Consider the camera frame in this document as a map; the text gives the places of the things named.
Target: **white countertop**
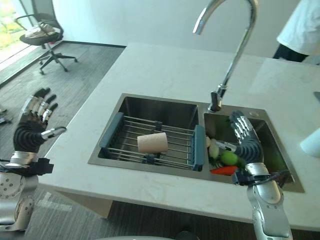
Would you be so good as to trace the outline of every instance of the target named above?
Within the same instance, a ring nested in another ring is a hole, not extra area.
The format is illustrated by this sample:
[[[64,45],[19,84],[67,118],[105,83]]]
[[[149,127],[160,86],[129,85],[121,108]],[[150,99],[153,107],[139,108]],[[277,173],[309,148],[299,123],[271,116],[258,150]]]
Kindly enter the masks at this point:
[[[246,187],[188,177],[88,164],[121,93],[209,102],[233,54],[131,43],[107,72],[46,157],[56,191],[251,222]],[[224,96],[226,105],[266,110],[305,193],[284,193],[293,228],[320,231],[320,159],[299,142],[320,127],[320,67],[243,56]]]

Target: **black pants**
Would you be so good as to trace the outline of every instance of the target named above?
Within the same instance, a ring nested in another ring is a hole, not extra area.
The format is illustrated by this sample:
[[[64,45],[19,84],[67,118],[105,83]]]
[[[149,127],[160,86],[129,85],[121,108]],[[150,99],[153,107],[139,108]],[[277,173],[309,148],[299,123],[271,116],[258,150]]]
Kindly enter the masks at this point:
[[[308,55],[301,54],[299,52],[293,51],[290,48],[279,45],[277,51],[275,52],[274,59],[285,59],[288,61],[299,62],[301,63]]]

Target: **office chair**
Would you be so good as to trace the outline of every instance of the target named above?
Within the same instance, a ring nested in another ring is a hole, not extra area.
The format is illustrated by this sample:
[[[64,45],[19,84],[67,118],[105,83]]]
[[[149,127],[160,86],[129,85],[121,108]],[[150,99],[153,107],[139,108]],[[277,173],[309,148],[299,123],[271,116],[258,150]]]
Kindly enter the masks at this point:
[[[30,2],[30,0],[28,0],[28,1],[21,0],[20,2],[22,3],[23,8],[26,9],[25,6],[23,5],[23,2]],[[23,29],[27,30],[24,26],[22,26],[19,23],[18,20],[22,19],[22,18],[29,18],[31,23],[32,23],[32,19],[36,20],[36,22],[39,23],[40,29],[42,29],[42,31],[44,31],[45,33],[46,33],[46,31],[40,25],[42,23],[49,24],[53,28],[60,29],[60,32],[56,32],[52,35],[46,34],[47,36],[35,37],[35,38],[27,38],[25,35],[22,35],[20,37],[20,40],[26,44],[29,44],[29,45],[42,46],[43,49],[46,49],[46,47],[45,47],[45,44],[46,44],[47,47],[49,48],[49,55],[39,59],[39,63],[40,63],[40,65],[42,65],[40,67],[40,73],[42,75],[45,74],[43,71],[43,68],[45,66],[47,66],[53,60],[57,64],[60,64],[63,67],[64,71],[67,72],[68,69],[59,61],[59,59],[74,59],[74,61],[76,63],[78,62],[78,60],[74,56],[66,56],[66,55],[62,55],[61,53],[54,53],[54,51],[50,47],[50,43],[60,41],[63,38],[63,33],[64,33],[63,28],[60,26],[60,24],[58,23],[58,21],[56,19],[53,0],[31,0],[31,3],[32,3],[33,13],[27,14],[24,16],[20,16],[17,19],[15,19],[15,22],[18,25],[20,25]]]

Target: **chrome faucet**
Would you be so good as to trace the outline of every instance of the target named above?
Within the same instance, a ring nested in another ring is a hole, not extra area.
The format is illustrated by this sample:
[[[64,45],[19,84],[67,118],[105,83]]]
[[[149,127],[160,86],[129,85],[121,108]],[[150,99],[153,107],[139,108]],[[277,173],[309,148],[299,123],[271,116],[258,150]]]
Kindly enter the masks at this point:
[[[202,33],[202,31],[203,31],[208,19],[210,18],[211,14],[213,13],[213,11],[217,7],[219,7],[219,5],[222,4],[224,1],[226,1],[226,0],[212,0],[208,4],[208,6],[202,10],[202,12],[200,13],[200,15],[195,23],[195,26],[193,29],[194,34],[200,35]],[[249,10],[250,10],[249,24],[244,31],[242,40],[241,40],[240,44],[238,45],[235,56],[234,56],[230,66],[226,72],[226,75],[224,77],[223,82],[220,85],[218,85],[217,90],[211,92],[211,104],[208,108],[208,111],[211,113],[220,111],[221,106],[222,106],[222,98],[227,90],[227,83],[228,83],[232,73],[234,72],[234,69],[235,69],[242,53],[244,52],[244,49],[247,45],[247,42],[250,38],[250,35],[251,35],[252,30],[253,30],[255,23],[256,23],[258,0],[247,0],[247,2],[249,3]]]

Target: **white shirt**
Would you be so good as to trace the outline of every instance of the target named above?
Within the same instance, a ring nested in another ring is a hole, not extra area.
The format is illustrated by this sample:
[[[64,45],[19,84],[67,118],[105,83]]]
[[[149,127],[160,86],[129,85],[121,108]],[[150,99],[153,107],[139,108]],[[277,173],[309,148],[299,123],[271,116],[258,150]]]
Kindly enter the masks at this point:
[[[320,0],[301,0],[277,41],[300,54],[320,54]]]

